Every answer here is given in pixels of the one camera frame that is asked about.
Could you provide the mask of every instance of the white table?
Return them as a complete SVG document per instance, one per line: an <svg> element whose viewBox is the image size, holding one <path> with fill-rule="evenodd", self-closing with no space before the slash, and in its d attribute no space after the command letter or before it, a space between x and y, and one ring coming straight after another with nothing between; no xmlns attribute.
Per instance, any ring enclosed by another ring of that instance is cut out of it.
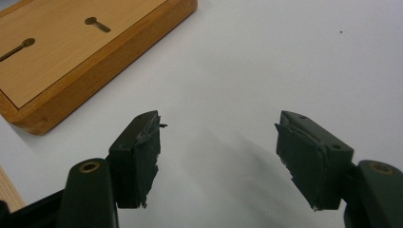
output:
<svg viewBox="0 0 403 228"><path fill-rule="evenodd" d="M0 165L35 202L157 109L169 125L160 171L145 210L119 210L121 227L343 227L344 203L314 213L290 181L274 123L298 112L353 147L355 163L403 169L402 11L397 0L200 0L47 135L1 118Z"/></svg>

